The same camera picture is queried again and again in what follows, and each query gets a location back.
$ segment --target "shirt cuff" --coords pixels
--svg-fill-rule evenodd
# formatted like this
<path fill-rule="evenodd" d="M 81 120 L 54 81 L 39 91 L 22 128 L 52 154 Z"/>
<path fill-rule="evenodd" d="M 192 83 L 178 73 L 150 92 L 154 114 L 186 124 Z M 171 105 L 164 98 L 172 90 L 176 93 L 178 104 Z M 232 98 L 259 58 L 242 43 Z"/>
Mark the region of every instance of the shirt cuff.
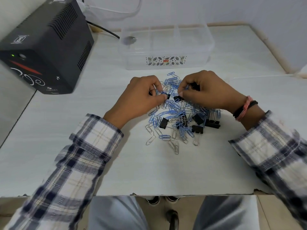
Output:
<path fill-rule="evenodd" d="M 73 143 L 105 162 L 111 159 L 124 134 L 103 118 L 87 114 L 69 137 Z"/>
<path fill-rule="evenodd" d="M 229 143 L 250 166 L 266 171 L 285 160 L 298 146 L 299 134 L 268 111 L 255 127 Z"/>

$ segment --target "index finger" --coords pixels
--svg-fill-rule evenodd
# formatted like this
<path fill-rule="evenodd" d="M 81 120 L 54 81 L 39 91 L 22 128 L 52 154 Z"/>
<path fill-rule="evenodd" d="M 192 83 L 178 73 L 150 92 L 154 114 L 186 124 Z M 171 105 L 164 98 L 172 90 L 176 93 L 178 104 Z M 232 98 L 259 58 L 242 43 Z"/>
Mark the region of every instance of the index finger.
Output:
<path fill-rule="evenodd" d="M 190 83 L 196 82 L 197 84 L 199 84 L 199 76 L 200 76 L 200 72 L 192 73 L 190 75 L 185 76 L 178 87 L 178 93 L 183 91 L 187 87 L 187 85 Z"/>
<path fill-rule="evenodd" d="M 147 76 L 146 79 L 149 86 L 154 84 L 157 90 L 163 91 L 162 84 L 155 75 Z"/>

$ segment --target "plaid shirt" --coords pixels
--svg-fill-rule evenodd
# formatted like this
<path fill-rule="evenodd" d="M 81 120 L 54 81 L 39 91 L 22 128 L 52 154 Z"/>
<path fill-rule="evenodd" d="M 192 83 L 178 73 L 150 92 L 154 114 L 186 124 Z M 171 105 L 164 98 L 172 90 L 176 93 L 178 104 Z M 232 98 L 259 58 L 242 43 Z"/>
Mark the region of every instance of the plaid shirt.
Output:
<path fill-rule="evenodd" d="M 76 229 L 95 186 L 123 133 L 87 114 L 57 156 L 47 179 L 13 215 L 5 229 Z M 307 229 L 307 141 L 268 111 L 233 148 Z"/>

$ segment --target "red stripe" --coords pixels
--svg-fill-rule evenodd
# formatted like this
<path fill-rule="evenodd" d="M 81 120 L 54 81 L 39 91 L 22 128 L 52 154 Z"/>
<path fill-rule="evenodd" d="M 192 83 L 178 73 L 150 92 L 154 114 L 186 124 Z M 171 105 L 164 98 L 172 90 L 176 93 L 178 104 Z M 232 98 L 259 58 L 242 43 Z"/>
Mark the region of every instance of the red stripe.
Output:
<path fill-rule="evenodd" d="M 36 70 L 31 69 L 31 68 L 29 68 L 29 67 L 27 67 L 27 66 L 24 66 L 24 65 L 22 65 L 22 64 L 19 64 L 19 63 L 15 62 L 15 61 L 10 60 L 10 62 L 12 62 L 12 63 L 15 64 L 15 65 L 18 65 L 19 67 L 21 67 L 21 68 L 23 68 L 23 69 L 28 70 L 29 72 L 32 72 L 32 73 L 36 73 L 36 74 L 42 75 L 40 72 L 37 72 Z"/>

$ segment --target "shoe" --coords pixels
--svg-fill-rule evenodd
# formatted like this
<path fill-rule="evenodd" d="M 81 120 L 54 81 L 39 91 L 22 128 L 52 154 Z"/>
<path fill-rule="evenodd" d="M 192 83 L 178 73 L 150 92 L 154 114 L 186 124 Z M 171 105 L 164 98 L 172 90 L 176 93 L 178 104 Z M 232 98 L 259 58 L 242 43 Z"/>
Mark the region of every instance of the shoe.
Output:
<path fill-rule="evenodd" d="M 166 196 L 165 197 L 166 201 L 168 201 L 169 203 L 176 203 L 180 198 L 176 198 L 174 196 Z"/>
<path fill-rule="evenodd" d="M 158 205 L 159 202 L 160 202 L 160 196 L 155 196 L 154 199 L 152 199 L 152 200 L 146 199 L 146 201 L 147 201 L 151 206 L 156 206 L 156 205 Z"/>

